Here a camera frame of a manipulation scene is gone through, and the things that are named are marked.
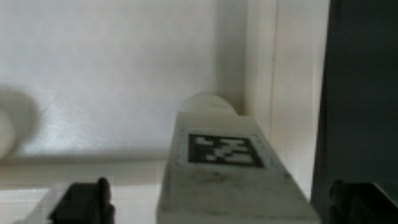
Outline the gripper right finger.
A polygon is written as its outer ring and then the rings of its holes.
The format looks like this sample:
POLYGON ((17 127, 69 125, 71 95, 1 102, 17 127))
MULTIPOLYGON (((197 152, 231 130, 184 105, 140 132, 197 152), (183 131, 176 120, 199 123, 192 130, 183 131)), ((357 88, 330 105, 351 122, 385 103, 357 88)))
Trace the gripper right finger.
POLYGON ((398 183, 337 180, 328 196, 328 224, 398 224, 398 183))

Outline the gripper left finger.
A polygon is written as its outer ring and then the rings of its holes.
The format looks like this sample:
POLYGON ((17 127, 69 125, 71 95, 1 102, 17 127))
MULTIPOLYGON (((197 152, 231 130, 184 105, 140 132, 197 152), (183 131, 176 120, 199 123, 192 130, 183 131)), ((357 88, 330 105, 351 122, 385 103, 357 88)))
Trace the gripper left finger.
POLYGON ((49 213, 51 224, 113 224, 115 207, 110 203, 110 183, 72 183, 49 213))

